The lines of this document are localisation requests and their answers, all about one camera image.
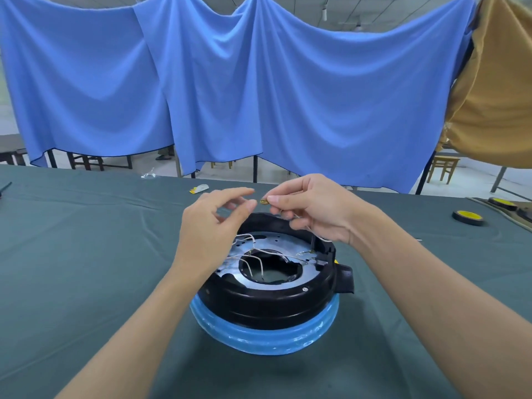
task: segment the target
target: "blue cloth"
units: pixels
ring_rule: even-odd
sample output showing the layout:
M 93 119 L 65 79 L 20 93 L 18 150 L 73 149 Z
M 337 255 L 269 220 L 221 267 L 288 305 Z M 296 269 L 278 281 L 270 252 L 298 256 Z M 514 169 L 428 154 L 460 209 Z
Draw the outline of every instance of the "blue cloth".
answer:
M 31 159 L 176 144 L 196 163 L 261 154 L 298 174 L 407 193 L 439 138 L 474 0 L 391 32 L 328 32 L 272 0 L 79 10 L 2 0 L 2 58 Z

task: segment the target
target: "central round hole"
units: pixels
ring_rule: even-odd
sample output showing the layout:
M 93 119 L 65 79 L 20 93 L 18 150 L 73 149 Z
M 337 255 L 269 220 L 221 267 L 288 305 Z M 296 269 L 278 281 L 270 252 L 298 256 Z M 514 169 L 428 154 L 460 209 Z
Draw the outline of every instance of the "central round hole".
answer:
M 273 253 L 279 253 L 276 250 L 264 249 Z M 282 284 L 286 282 L 293 282 L 298 279 L 303 273 L 303 266 L 300 263 L 286 261 L 279 255 L 272 255 L 266 252 L 258 252 L 256 250 L 250 250 L 246 252 L 246 255 L 253 255 L 259 257 L 262 261 L 264 270 L 264 279 L 261 275 L 261 264 L 255 257 L 243 256 L 242 259 L 249 263 L 251 273 L 249 274 L 249 268 L 247 265 L 240 261 L 240 272 L 247 279 L 260 284 Z

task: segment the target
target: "person's left hand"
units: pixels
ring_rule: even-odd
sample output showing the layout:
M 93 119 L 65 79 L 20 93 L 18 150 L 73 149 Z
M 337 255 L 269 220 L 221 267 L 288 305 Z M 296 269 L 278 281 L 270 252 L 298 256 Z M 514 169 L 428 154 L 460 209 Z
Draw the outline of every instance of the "person's left hand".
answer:
M 202 194 L 183 211 L 179 244 L 172 268 L 186 272 L 203 283 L 226 259 L 238 229 L 257 205 L 243 196 L 250 188 L 214 190 Z M 224 218 L 216 213 L 220 207 L 233 210 Z

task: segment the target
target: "yellow curtain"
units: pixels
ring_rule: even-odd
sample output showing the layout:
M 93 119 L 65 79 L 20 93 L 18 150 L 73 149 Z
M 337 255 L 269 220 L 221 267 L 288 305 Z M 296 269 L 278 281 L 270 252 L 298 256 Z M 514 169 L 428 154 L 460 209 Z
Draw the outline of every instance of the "yellow curtain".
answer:
M 532 168 L 532 12 L 482 0 L 478 14 L 475 49 L 451 90 L 440 142 L 475 160 Z

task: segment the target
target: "floor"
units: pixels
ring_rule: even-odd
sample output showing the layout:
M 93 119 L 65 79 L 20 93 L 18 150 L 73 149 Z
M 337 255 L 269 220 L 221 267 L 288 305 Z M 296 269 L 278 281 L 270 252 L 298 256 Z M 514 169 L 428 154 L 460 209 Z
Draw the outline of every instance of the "floor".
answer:
M 54 151 L 54 155 L 57 161 L 57 166 L 60 168 L 70 168 L 70 164 L 67 159 L 66 153 L 61 151 Z M 153 171 L 157 176 L 171 176 L 176 177 L 176 164 L 175 161 L 156 161 L 156 152 L 139 154 L 133 156 L 133 170 L 142 175 Z M 106 164 L 113 165 L 126 165 L 125 157 L 111 157 L 105 158 Z M 99 171 L 98 167 L 93 168 L 95 171 Z M 78 171 L 84 170 L 83 167 L 78 167 Z M 129 169 L 121 168 L 105 168 L 110 171 L 129 171 Z M 457 167 L 451 182 L 446 185 L 445 181 L 439 180 L 439 169 L 433 175 L 430 183 L 426 183 L 423 187 L 422 194 L 432 196 L 451 196 L 451 197 L 499 197 L 506 200 L 522 201 L 523 199 L 515 197 L 509 193 L 498 190 L 496 193 L 490 193 L 490 189 L 495 182 L 495 177 L 484 172 L 480 172 L 468 167 Z M 259 169 L 257 179 L 260 183 L 272 183 L 277 184 L 288 179 L 294 178 L 296 175 L 289 174 L 286 170 L 278 167 L 268 161 L 259 159 Z M 245 158 L 233 163 L 232 169 L 229 169 L 227 163 L 216 163 L 214 168 L 211 168 L 207 163 L 203 166 L 203 169 L 196 173 L 196 178 L 199 179 L 217 179 L 217 180 L 232 180 L 232 181 L 252 181 L 253 180 L 253 159 Z M 532 187 L 519 185 L 517 183 L 502 180 L 501 187 L 512 190 L 523 196 L 532 198 Z M 416 191 L 417 184 L 410 191 L 413 194 Z M 392 190 L 381 189 L 369 189 L 359 188 L 359 190 L 370 190 L 385 193 L 395 193 Z

